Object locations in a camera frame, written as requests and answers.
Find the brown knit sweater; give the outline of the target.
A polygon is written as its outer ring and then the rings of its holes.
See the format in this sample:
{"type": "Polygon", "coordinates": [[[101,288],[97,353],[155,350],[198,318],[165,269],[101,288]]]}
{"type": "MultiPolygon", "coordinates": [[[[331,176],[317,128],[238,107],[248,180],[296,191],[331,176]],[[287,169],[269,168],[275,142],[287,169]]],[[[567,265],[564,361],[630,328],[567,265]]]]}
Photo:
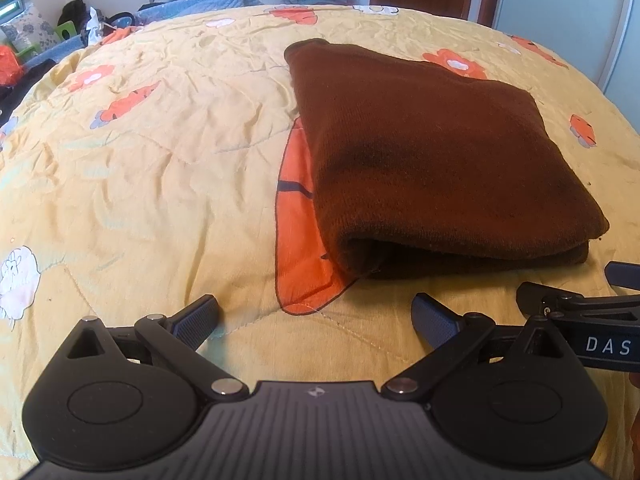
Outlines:
{"type": "Polygon", "coordinates": [[[347,275],[574,266],[608,232],[528,92],[323,39],[284,57],[319,234],[347,275]]]}

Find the yellow floral bedspread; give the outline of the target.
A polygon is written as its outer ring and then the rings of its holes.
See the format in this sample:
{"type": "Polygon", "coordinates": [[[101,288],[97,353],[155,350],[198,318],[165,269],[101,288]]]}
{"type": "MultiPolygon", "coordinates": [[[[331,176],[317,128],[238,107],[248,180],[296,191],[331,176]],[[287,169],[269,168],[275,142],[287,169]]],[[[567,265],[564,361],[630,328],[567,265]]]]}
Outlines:
{"type": "Polygon", "coordinates": [[[1,131],[1,474],[35,465],[22,405],[76,322],[125,326],[205,294],[203,353],[259,379],[385,382],[425,354],[410,302],[522,324],[531,281],[605,296],[639,259],[639,137],[562,55],[392,6],[253,6],[188,15],[66,56],[1,131]],[[302,150],[289,44],[322,38],[528,91],[610,228],[581,266],[360,281],[303,311],[277,295],[277,183],[302,150]]]}

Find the white sliding wardrobe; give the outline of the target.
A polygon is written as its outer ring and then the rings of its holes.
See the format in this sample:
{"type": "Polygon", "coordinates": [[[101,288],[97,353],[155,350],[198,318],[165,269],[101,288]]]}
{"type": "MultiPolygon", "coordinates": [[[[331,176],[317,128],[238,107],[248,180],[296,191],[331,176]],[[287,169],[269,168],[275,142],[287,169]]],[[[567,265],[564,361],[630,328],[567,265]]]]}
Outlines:
{"type": "Polygon", "coordinates": [[[639,127],[639,0],[498,0],[494,27],[558,54],[639,127]]]}

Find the black garment on left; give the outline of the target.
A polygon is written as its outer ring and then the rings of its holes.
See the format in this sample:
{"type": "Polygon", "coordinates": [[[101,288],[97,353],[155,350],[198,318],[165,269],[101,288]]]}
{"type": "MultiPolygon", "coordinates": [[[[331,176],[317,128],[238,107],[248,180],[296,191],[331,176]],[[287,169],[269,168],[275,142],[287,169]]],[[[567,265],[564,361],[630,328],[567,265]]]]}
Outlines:
{"type": "Polygon", "coordinates": [[[56,63],[49,58],[32,67],[14,86],[1,88],[1,125],[9,121],[12,113],[23,101],[27,92],[55,65],[56,63]]]}

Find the orange plastic bag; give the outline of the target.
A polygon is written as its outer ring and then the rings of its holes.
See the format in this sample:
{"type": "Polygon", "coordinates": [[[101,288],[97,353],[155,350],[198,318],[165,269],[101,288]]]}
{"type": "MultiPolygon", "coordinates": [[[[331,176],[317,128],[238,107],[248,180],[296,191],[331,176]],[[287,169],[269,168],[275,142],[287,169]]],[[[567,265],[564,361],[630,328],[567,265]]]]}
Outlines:
{"type": "Polygon", "coordinates": [[[15,86],[23,77],[24,70],[13,51],[5,44],[0,46],[0,84],[2,87],[15,86]]]}

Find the green plastic stool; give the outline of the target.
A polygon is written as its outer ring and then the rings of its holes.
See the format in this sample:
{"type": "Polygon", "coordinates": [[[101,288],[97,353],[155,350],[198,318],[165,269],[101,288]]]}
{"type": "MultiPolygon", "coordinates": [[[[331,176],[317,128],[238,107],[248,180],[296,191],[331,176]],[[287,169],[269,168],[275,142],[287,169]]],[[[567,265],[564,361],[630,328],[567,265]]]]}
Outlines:
{"type": "Polygon", "coordinates": [[[70,40],[77,35],[75,24],[72,21],[66,21],[54,29],[55,35],[60,38],[61,41],[70,40]]]}

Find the blue quilted blanket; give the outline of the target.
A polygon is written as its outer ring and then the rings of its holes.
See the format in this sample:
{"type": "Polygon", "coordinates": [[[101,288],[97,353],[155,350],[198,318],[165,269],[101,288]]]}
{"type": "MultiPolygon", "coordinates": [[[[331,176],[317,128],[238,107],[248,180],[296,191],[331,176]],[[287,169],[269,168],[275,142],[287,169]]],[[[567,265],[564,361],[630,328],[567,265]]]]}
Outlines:
{"type": "Polygon", "coordinates": [[[110,18],[104,18],[96,9],[85,6],[80,25],[74,26],[75,33],[72,35],[70,32],[64,32],[61,42],[35,55],[24,64],[24,67],[25,70],[32,70],[44,62],[60,62],[67,55],[92,44],[93,32],[98,33],[96,38],[103,39],[116,29],[126,26],[145,26],[170,18],[244,8],[244,6],[262,6],[262,2],[259,0],[176,0],[166,3],[149,3],[137,12],[122,12],[110,18]]]}

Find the dark plush toy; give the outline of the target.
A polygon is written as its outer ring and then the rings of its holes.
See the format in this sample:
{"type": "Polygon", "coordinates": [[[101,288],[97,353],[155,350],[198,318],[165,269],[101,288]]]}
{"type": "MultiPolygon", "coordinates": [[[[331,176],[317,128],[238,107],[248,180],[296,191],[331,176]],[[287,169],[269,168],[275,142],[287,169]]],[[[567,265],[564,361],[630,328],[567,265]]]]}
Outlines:
{"type": "Polygon", "coordinates": [[[63,6],[61,15],[58,18],[58,24],[63,25],[67,22],[72,22],[76,32],[81,32],[90,18],[88,4],[84,0],[72,0],[63,6]]]}

